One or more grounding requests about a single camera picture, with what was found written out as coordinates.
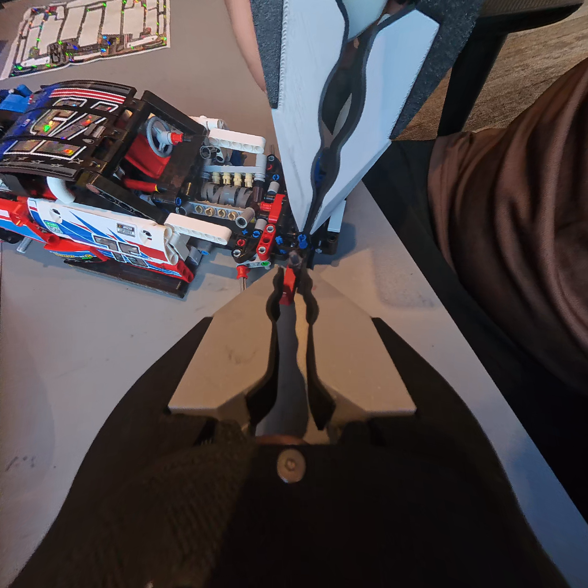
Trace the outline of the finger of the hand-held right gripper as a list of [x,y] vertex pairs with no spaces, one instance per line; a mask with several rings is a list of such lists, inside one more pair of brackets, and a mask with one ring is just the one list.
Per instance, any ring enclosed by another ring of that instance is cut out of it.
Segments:
[[322,147],[319,111],[337,65],[346,18],[337,1],[284,1],[277,107],[273,123],[290,208],[299,231],[309,231],[314,168]]
[[439,30],[416,9],[379,23],[359,51],[345,121],[327,155],[312,231],[334,212],[391,143],[390,136]]

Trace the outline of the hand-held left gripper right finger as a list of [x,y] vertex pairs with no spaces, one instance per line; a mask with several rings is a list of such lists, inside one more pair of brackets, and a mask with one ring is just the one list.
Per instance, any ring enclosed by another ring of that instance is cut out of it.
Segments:
[[307,269],[299,274],[294,301],[308,435],[338,435],[351,422],[415,413],[414,401],[362,308]]

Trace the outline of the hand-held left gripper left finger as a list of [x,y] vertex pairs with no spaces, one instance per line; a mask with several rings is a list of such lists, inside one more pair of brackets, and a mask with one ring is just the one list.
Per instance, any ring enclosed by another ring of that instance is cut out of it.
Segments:
[[212,317],[169,401],[172,413],[254,428],[276,400],[282,270],[272,269]]

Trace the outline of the small red brick piece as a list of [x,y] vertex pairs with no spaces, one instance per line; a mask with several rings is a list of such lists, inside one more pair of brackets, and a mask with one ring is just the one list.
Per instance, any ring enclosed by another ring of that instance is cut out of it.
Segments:
[[289,253],[288,262],[283,276],[282,296],[280,300],[281,305],[290,306],[293,303],[295,295],[296,284],[300,272],[301,258],[297,252],[291,251]]

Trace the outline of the toy brick race car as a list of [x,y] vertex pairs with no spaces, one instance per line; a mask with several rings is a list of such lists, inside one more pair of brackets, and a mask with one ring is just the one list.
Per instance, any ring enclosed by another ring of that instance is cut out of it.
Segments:
[[203,258],[250,270],[334,254],[346,201],[297,228],[265,138],[104,81],[1,90],[1,241],[183,298]]

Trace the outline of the person's right hand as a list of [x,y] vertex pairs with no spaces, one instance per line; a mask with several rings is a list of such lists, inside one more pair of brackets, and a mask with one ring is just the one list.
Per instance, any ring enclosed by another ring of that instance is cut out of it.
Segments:
[[224,1],[237,46],[255,83],[267,93],[250,1]]

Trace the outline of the black furniture leg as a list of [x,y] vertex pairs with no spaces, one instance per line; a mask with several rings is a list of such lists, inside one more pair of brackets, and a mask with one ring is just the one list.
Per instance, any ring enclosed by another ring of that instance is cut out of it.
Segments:
[[505,34],[468,39],[451,70],[437,136],[463,130],[505,39]]

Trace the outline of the person's brown shirt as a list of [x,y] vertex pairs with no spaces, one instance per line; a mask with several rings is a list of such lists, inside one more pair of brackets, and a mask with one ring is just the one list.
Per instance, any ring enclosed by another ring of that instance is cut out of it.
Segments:
[[437,243],[465,288],[587,395],[587,60],[507,128],[438,138],[428,194]]

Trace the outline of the holographic sticker sheet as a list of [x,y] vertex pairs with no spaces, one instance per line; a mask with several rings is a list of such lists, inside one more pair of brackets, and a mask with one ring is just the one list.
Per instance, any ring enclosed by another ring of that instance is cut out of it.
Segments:
[[25,10],[1,72],[22,77],[165,48],[169,1],[46,1]]

